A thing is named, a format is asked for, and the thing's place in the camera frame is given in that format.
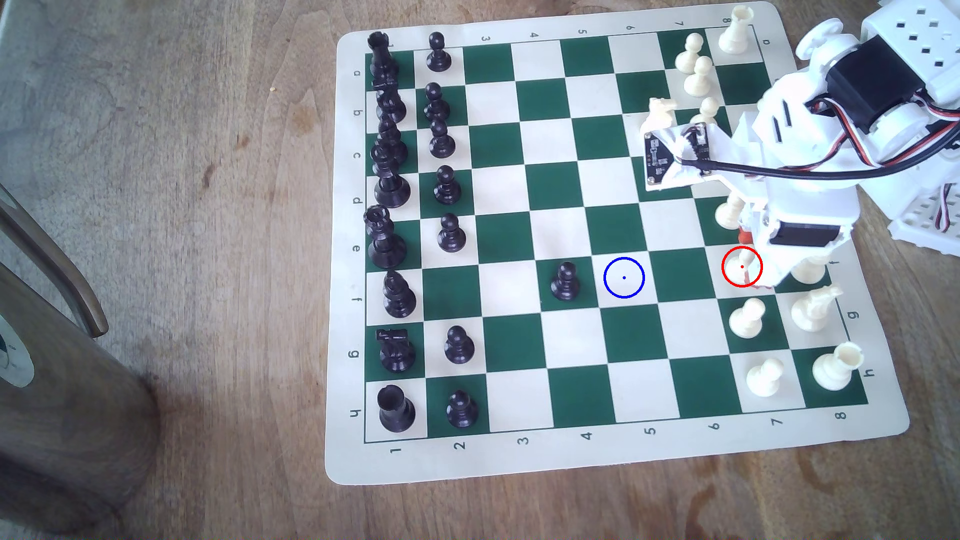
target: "white square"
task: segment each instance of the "white square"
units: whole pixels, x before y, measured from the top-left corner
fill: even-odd
[[[413,313],[395,319],[383,307],[383,278],[387,272],[370,272],[367,274],[367,325],[395,325],[399,323],[419,323],[423,321],[423,273],[419,268],[413,270],[397,270],[400,276],[410,285],[410,290],[417,297],[417,306]]]
[[[630,205],[639,201],[630,158],[577,161],[577,170],[585,207]]]
[[[461,326],[473,340],[473,358],[455,364],[446,357],[446,332],[452,326]],[[477,375],[487,372],[487,356],[483,338],[483,319],[444,319],[423,322],[423,369],[428,378]]]
[[[680,418],[670,360],[639,360],[607,365],[617,422]]]
[[[467,120],[471,126],[519,122],[516,83],[467,85]]]
[[[561,79],[564,76],[564,55],[559,41],[512,43],[514,80]]]
[[[527,170],[523,165],[473,169],[473,213],[510,213],[530,210]]]
[[[583,207],[530,212],[534,258],[589,257],[590,234]]]
[[[460,229],[467,236],[467,243],[456,253],[440,249],[437,236],[440,235],[440,218],[420,220],[420,267],[446,268],[449,266],[471,266],[477,264],[477,227],[472,215],[458,216]]]
[[[777,393],[767,398],[761,398],[751,392],[750,387],[747,386],[747,373],[752,367],[762,364],[767,358],[777,358],[783,362],[783,375],[780,376],[780,388],[778,388]],[[743,412],[806,407],[804,393],[800,389],[800,379],[797,377],[797,366],[793,363],[793,355],[790,354],[790,351],[762,351],[730,355],[730,365],[733,368],[736,393],[740,396],[740,408],[743,409]]]
[[[413,404],[416,416],[413,426],[406,431],[394,433],[380,424],[380,407],[376,395],[388,385],[399,386],[403,397]],[[367,442],[396,441],[398,439],[422,439],[426,436],[426,379],[377,380],[367,383]]]
[[[636,263],[624,257],[632,258]],[[600,307],[647,306],[657,303],[657,287],[654,273],[650,271],[649,253],[644,251],[594,255],[592,259],[593,282],[597,288],[597,302]],[[613,296],[614,293],[620,296],[636,294],[630,298],[619,298]]]
[[[430,141],[433,139],[430,130],[417,130],[417,170],[419,172],[435,173],[441,165],[450,165],[456,171],[469,169],[472,166],[469,126],[448,126],[446,133],[453,137],[456,148],[452,156],[440,160],[430,154]]]
[[[660,325],[667,356],[698,358],[730,353],[716,299],[661,302]]]
[[[490,431],[553,428],[550,380],[545,369],[487,374]]]
[[[609,116],[620,114],[620,92],[616,75],[587,75],[566,78],[566,99],[570,104],[570,116]]]
[[[484,317],[540,311],[537,264],[532,260],[480,265],[480,312]]]
[[[546,367],[607,363],[600,309],[560,309],[540,314]]]
[[[643,235],[647,250],[681,250],[704,245],[697,206],[693,199],[646,201],[640,203]]]
[[[607,41],[610,42],[610,56],[616,73],[664,69],[660,40],[656,33],[609,36]]]
[[[571,161],[577,155],[570,118],[520,122],[520,139],[527,164]]]

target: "green square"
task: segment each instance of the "green square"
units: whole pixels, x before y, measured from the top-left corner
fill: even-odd
[[[547,370],[554,428],[616,424],[607,365]]]
[[[663,326],[657,305],[608,307],[600,310],[607,362],[666,358]]]
[[[467,392],[477,404],[479,415],[469,428],[454,428],[446,420],[446,406],[457,390]],[[426,434],[430,438],[477,435],[490,432],[486,375],[460,375],[426,380]]]
[[[466,126],[467,120],[467,87],[444,86],[444,101],[450,104],[450,116],[446,119],[447,126]],[[417,116],[417,129],[425,130],[430,127],[430,120],[426,119],[423,109],[426,108],[426,91],[417,88],[417,107],[407,109],[407,114]]]
[[[594,255],[646,251],[639,205],[587,207],[587,229]]]
[[[650,112],[650,98],[670,97],[665,71],[617,73],[616,87],[620,92],[620,107],[624,112]]]
[[[717,207],[727,202],[727,197],[708,197],[706,199],[696,199],[697,219],[700,220],[700,231],[704,234],[704,243],[708,246],[722,246],[739,244],[740,230],[724,229],[717,223],[713,214]]]
[[[606,36],[561,39],[560,50],[564,55],[566,77],[613,73],[610,42]]]
[[[569,209],[584,205],[577,163],[527,165],[527,195],[531,210]]]
[[[568,302],[558,300],[557,297],[550,292],[550,282],[553,281],[553,278],[557,275],[557,268],[565,261],[572,262],[576,265],[577,279],[580,280],[580,294]],[[589,257],[538,260],[537,284],[540,287],[541,311],[597,307],[597,289],[593,280],[593,262]]]
[[[726,105],[752,105],[770,89],[770,75],[763,63],[718,65],[717,80]]]
[[[670,360],[681,418],[740,414],[740,398],[729,356]]]
[[[487,372],[546,367],[540,314],[485,317]]]
[[[473,214],[473,173],[469,169],[453,171],[453,178],[460,185],[460,200],[450,206],[441,205],[433,196],[437,185],[437,173],[420,173],[420,218],[440,217],[453,212],[457,217]]]
[[[403,241],[407,244],[407,257],[394,270],[420,268],[420,221],[396,221],[394,222],[394,233],[403,238]],[[373,240],[367,236],[367,247],[365,249],[369,250],[372,243]],[[382,272],[383,269],[375,266],[366,253],[364,253],[364,258],[367,260],[367,271]]]
[[[464,47],[464,78],[468,85],[514,79],[514,54],[510,43]]]
[[[394,57],[399,71],[396,74],[396,82],[400,88],[412,88],[416,84],[414,81],[414,52],[413,51],[390,51],[390,56]],[[364,71],[366,75],[367,91],[373,90],[373,74],[370,72],[370,62],[373,60],[373,54],[367,53],[364,60]]]
[[[516,104],[522,121],[570,117],[564,79],[517,81]]]
[[[376,340],[377,330],[406,330],[410,344],[414,347],[414,365],[406,371],[394,373],[380,363],[380,342]],[[404,323],[367,327],[364,350],[364,380],[400,380],[423,377],[423,323]]]
[[[743,307],[746,298],[718,298],[720,305],[720,319],[724,322],[723,330],[727,334],[727,344],[730,346],[731,354],[736,353],[755,353],[757,351],[779,351],[789,349],[790,345],[786,341],[786,331],[783,329],[783,321],[780,319],[780,308],[777,306],[777,296],[768,294],[757,296],[763,304],[767,306],[763,313],[763,327],[760,333],[751,339],[744,339],[730,330],[730,315],[738,307]]]
[[[601,160],[630,156],[623,117],[589,116],[573,119],[573,138],[578,160]]]
[[[407,145],[407,161],[397,168],[396,172],[403,174],[417,173],[417,132],[400,132],[400,140]],[[370,150],[376,143],[376,134],[367,134],[367,152],[364,154],[367,158],[367,176],[373,174],[373,158],[370,157]]]
[[[424,268],[422,299],[427,321],[479,317],[480,268]]]
[[[480,264],[534,257],[530,212],[478,215],[476,228]]]
[[[714,298],[713,281],[703,248],[650,252],[657,300],[677,302]]]
[[[813,362],[820,355],[833,353],[833,349],[834,347],[822,347],[792,351],[793,363],[797,367],[797,378],[800,380],[800,391],[804,394],[807,408],[866,405],[867,392],[863,389],[860,370],[852,372],[850,383],[841,390],[827,390],[813,379]]]
[[[693,192],[689,186],[671,187],[658,191],[647,191],[646,165],[643,157],[631,158],[634,164],[634,180],[636,181],[636,193],[640,197],[640,202],[647,201],[670,201],[673,199],[689,199],[693,197]]]
[[[469,129],[470,158],[474,169],[523,163],[518,123],[470,126]]]

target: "black pawn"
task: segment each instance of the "black pawn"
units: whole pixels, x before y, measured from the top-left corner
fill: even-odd
[[[377,268],[396,268],[407,257],[407,243],[394,233],[394,221],[390,212],[381,205],[373,205],[363,214],[367,235],[373,239],[367,256]]]
[[[467,392],[457,390],[450,396],[446,406],[446,420],[454,428],[469,428],[480,416],[480,407],[477,406]]]
[[[441,165],[437,169],[437,185],[433,188],[433,198],[441,205],[452,205],[460,200],[460,183],[453,176],[453,167]]]
[[[426,107],[423,108],[426,119],[445,122],[450,117],[450,104],[444,100],[444,89],[437,83],[427,83],[423,93],[426,94]]]
[[[375,336],[380,343],[380,363],[387,371],[400,373],[414,365],[417,355],[407,330],[377,330]]]
[[[457,143],[453,137],[446,134],[446,122],[443,120],[432,120],[430,122],[430,132],[433,138],[430,139],[430,155],[438,160],[443,160],[453,156],[457,149]]]
[[[473,358],[476,348],[473,346],[473,340],[467,335],[464,327],[453,326],[446,331],[446,344],[444,344],[444,354],[446,359],[455,364],[466,364]]]
[[[467,244],[467,233],[460,228],[460,220],[452,213],[445,213],[440,217],[440,233],[437,234],[437,244],[447,253],[457,253]]]
[[[380,424],[383,424],[387,431],[394,433],[407,431],[417,419],[414,404],[395,384],[387,384],[380,388],[376,393],[376,405],[380,407]]]
[[[450,58],[450,53],[444,50],[444,35],[434,32],[427,38],[427,41],[429,41],[430,48],[433,50],[430,52],[430,56],[426,57],[426,66],[430,68],[430,71],[446,71],[453,60]]]
[[[557,277],[550,282],[550,292],[557,300],[570,301],[580,292],[580,280],[577,279],[577,267],[572,262],[564,262],[557,269]]]
[[[410,284],[394,270],[387,270],[383,278],[383,308],[396,319],[407,317],[417,307],[417,297]]]

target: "black chess piece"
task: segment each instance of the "black chess piece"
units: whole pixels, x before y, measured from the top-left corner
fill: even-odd
[[[467,233],[460,228],[460,220],[450,212],[440,217],[440,233],[437,244],[447,253],[457,253],[467,245]]]
[[[373,188],[373,197],[376,202],[395,209],[403,206],[410,200],[410,183],[396,173],[396,161],[390,151],[379,143],[371,148],[373,158],[373,173],[380,177]]]
[[[453,176],[453,167],[441,165],[437,169],[437,185],[433,188],[433,198],[441,205],[452,205],[460,200],[463,193],[460,183]]]
[[[437,83],[427,83],[423,93],[426,94],[426,107],[423,108],[426,119],[445,122],[450,117],[450,104],[444,100],[444,89]]]
[[[410,283],[396,270],[387,270],[383,278],[383,308],[397,319],[410,316],[417,308],[417,297],[410,290]]]
[[[457,143],[453,137],[446,133],[446,122],[443,120],[430,121],[430,133],[433,138],[430,139],[430,155],[438,160],[443,160],[453,156],[457,149]]]
[[[480,416],[480,407],[467,392],[457,390],[446,406],[446,420],[454,428],[469,428]]]
[[[580,292],[580,280],[577,267],[572,262],[564,262],[557,269],[557,276],[550,282],[550,292],[565,302],[573,300]]]
[[[388,371],[400,373],[414,365],[417,355],[407,330],[377,329],[375,336],[380,343],[380,363]]]
[[[364,212],[363,220],[367,234],[373,239],[367,249],[370,261],[384,270],[399,266],[407,257],[407,243],[394,233],[390,212],[382,205],[373,205]]]
[[[417,419],[414,404],[395,384],[387,384],[380,388],[376,393],[376,405],[380,407],[380,424],[383,424],[387,431],[394,433],[407,431]]]
[[[434,32],[427,38],[427,41],[433,50],[430,51],[430,55],[426,57],[426,66],[430,68],[430,71],[446,71],[453,63],[453,60],[450,58],[450,53],[444,50],[444,35],[439,32]]]
[[[446,359],[455,364],[466,364],[473,358],[476,347],[473,340],[467,335],[467,331],[461,326],[452,326],[446,331],[446,343],[444,344],[444,354]]]

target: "chess piece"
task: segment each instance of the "chess piece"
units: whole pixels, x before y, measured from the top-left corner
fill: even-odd
[[[850,384],[853,370],[862,365],[863,349],[848,341],[813,360],[813,379],[827,390],[843,390]]]
[[[790,318],[804,331],[820,331],[827,325],[828,310],[833,299],[843,294],[840,285],[827,285],[811,290],[790,308]]]

